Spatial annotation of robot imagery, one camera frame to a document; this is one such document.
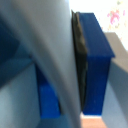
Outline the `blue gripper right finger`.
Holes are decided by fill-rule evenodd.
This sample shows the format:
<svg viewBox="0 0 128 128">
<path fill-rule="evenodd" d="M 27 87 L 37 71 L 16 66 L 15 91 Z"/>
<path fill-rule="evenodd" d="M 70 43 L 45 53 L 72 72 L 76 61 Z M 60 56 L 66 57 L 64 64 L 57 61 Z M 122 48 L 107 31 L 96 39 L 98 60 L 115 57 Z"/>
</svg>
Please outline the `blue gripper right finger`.
<svg viewBox="0 0 128 128">
<path fill-rule="evenodd" d="M 81 110 L 100 115 L 114 52 L 93 13 L 72 13 L 72 30 Z"/>
</svg>

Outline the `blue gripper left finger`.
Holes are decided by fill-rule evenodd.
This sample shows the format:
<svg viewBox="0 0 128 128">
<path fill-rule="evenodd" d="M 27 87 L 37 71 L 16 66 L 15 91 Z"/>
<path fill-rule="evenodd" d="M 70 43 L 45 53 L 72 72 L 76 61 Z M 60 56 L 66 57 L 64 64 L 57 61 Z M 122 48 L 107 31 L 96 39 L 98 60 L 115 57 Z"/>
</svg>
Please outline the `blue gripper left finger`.
<svg viewBox="0 0 128 128">
<path fill-rule="evenodd" d="M 59 117 L 61 110 L 56 92 L 39 68 L 36 68 L 36 76 L 41 118 Z"/>
</svg>

